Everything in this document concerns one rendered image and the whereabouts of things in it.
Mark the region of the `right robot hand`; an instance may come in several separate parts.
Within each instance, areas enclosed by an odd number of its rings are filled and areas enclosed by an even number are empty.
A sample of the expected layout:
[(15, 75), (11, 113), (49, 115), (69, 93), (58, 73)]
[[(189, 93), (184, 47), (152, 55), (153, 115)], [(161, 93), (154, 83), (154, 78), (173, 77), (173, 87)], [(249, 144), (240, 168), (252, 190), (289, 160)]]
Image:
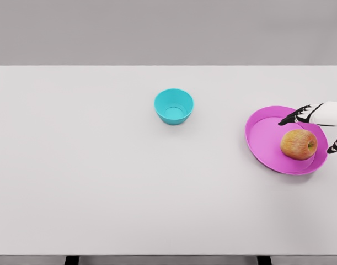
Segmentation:
[[(309, 104), (296, 109), (278, 125), (284, 126), (289, 123), (307, 123), (318, 126), (337, 127), (337, 102), (327, 101), (324, 103)], [(337, 152), (337, 139), (328, 147), (327, 154)]]

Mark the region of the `red yellow apple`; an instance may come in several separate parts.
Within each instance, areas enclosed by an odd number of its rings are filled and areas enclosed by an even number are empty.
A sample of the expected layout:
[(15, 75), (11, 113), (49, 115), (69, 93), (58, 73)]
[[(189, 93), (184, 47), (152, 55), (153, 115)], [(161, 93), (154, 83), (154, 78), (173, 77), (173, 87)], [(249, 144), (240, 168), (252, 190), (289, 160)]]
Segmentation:
[(280, 149), (284, 155), (295, 160), (311, 158), (318, 148), (316, 136), (305, 129), (287, 132), (281, 139)]

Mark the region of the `pink plate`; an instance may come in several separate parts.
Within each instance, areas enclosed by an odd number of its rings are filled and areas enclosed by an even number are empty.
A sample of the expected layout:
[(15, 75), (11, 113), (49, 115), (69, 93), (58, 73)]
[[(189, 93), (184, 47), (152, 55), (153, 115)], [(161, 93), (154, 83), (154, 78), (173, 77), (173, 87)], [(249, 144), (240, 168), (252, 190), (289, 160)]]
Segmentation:
[[(278, 123), (294, 109), (283, 106), (264, 107), (254, 112), (246, 122), (245, 138), (252, 154), (264, 166), (284, 174), (304, 175), (320, 169), (327, 160), (328, 141), (320, 126), (307, 123)], [(285, 156), (280, 143), (289, 131), (305, 129), (312, 132), (318, 140), (315, 154), (307, 160), (294, 160)]]

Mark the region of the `blue bowl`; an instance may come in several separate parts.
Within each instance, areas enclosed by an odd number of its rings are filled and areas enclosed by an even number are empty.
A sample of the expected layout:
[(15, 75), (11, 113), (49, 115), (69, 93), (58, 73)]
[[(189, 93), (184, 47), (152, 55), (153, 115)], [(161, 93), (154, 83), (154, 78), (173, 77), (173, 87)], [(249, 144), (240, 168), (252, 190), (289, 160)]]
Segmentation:
[(154, 99), (154, 109), (164, 123), (180, 125), (191, 115), (194, 100), (188, 92), (170, 88), (157, 94)]

